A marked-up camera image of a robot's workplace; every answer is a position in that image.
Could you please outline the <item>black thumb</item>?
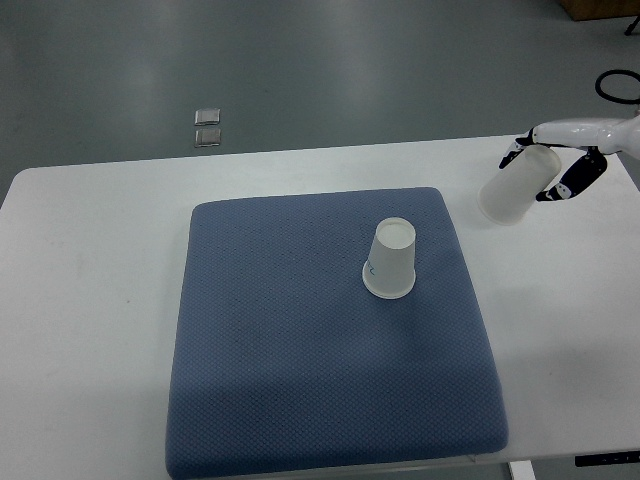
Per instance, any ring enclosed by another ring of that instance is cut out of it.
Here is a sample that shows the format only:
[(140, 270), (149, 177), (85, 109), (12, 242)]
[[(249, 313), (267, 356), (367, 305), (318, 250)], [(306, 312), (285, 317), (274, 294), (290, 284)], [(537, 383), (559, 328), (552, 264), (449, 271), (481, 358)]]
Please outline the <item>black thumb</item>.
[(502, 157), (499, 168), (506, 168), (517, 156), (519, 156), (527, 147), (534, 144), (534, 132), (529, 130), (522, 136), (514, 139), (513, 143), (507, 149)]

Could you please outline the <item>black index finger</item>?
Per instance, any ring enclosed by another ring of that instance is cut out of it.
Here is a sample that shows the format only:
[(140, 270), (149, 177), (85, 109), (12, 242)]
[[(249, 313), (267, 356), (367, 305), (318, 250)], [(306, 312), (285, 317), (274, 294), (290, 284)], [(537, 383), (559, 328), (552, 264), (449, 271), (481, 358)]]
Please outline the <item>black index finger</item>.
[(575, 198), (589, 188), (606, 171), (606, 157), (596, 148), (589, 147), (561, 177), (558, 183), (539, 192), (537, 202), (551, 202)]

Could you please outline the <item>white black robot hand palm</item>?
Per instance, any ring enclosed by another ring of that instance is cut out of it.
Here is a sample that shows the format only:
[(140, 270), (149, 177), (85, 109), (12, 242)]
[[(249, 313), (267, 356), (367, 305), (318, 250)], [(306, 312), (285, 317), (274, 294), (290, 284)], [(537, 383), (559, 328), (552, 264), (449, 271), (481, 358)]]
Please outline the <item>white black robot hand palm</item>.
[(576, 149), (595, 147), (602, 154), (639, 154), (639, 117), (556, 120), (532, 129), (535, 144)]

